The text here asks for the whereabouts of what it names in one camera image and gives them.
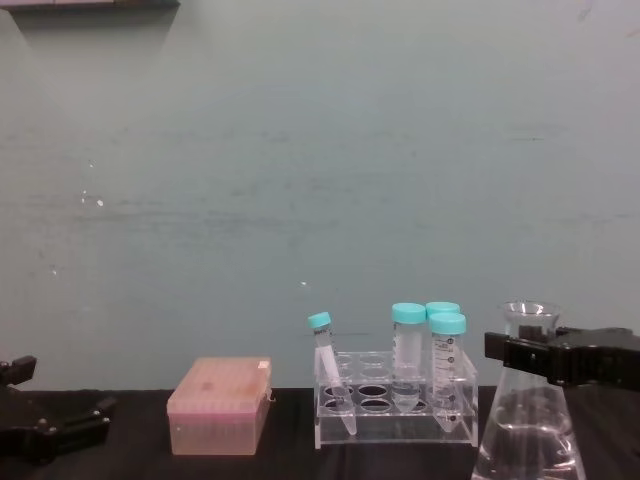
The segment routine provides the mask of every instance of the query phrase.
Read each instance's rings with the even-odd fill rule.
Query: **painted wall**
[[[185,0],[0,14],[0,358],[33,388],[176,385],[305,318],[389,348],[390,305],[453,299],[637,327],[640,3]]]

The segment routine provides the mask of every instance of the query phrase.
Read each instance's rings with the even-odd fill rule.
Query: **teal screw cap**
[[[429,320],[431,332],[438,335],[462,335],[467,331],[467,317],[461,313],[434,313]]]
[[[429,302],[427,303],[427,317],[435,313],[460,313],[460,305],[451,302]]]
[[[396,303],[391,307],[391,318],[395,323],[418,325],[427,322],[427,311],[417,303]]]
[[[309,326],[311,328],[320,328],[331,323],[329,312],[316,313],[309,317]]]

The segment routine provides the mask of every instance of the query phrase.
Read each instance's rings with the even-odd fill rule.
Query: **test tube rack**
[[[418,405],[402,413],[392,399],[392,352],[338,352],[340,376],[349,388],[355,405],[358,433],[349,435],[316,353],[315,447],[360,443],[454,443],[478,446],[477,372],[465,355],[462,375],[455,379],[461,408],[450,432],[434,416],[431,393],[430,356],[423,355]]]

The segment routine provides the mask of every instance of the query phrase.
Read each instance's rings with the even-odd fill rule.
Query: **pipette tip box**
[[[173,454],[255,454],[270,398],[271,359],[197,359],[167,402]]]

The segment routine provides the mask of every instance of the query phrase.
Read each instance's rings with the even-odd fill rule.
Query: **glass flask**
[[[557,306],[505,303],[506,334],[546,342],[555,336]],[[561,387],[503,368],[472,480],[585,480]]]

